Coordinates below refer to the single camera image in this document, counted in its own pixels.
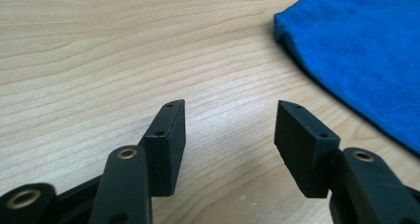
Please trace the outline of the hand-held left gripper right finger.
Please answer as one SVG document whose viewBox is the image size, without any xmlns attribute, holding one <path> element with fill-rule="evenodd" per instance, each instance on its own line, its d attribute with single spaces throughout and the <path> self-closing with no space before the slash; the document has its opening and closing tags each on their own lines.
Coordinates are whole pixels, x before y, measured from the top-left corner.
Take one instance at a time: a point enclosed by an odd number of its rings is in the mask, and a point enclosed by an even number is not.
<svg viewBox="0 0 420 224">
<path fill-rule="evenodd" d="M 335 224 L 420 224 L 420 191 L 377 154 L 341 150 L 340 137 L 303 106 L 280 100 L 274 144 L 307 198 L 329 198 Z"/>
</svg>

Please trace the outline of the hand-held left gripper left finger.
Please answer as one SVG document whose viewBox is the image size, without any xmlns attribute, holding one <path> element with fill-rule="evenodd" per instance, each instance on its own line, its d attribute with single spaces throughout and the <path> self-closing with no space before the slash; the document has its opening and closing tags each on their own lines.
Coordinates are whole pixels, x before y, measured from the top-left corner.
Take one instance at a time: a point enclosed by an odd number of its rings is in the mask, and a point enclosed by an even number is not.
<svg viewBox="0 0 420 224">
<path fill-rule="evenodd" d="M 153 224 L 152 198 L 174 195 L 185 144 L 179 99 L 160 108 L 137 145 L 109 155 L 89 224 Z"/>
</svg>

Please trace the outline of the blue cloth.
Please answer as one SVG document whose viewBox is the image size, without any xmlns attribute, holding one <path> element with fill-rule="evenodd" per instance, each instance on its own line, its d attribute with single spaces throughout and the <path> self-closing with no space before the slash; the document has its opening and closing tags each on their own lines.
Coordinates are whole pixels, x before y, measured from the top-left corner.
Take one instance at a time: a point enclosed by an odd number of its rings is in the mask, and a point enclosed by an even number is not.
<svg viewBox="0 0 420 224">
<path fill-rule="evenodd" d="M 299 0 L 273 22 L 313 78 L 420 155 L 420 0 Z"/>
</svg>

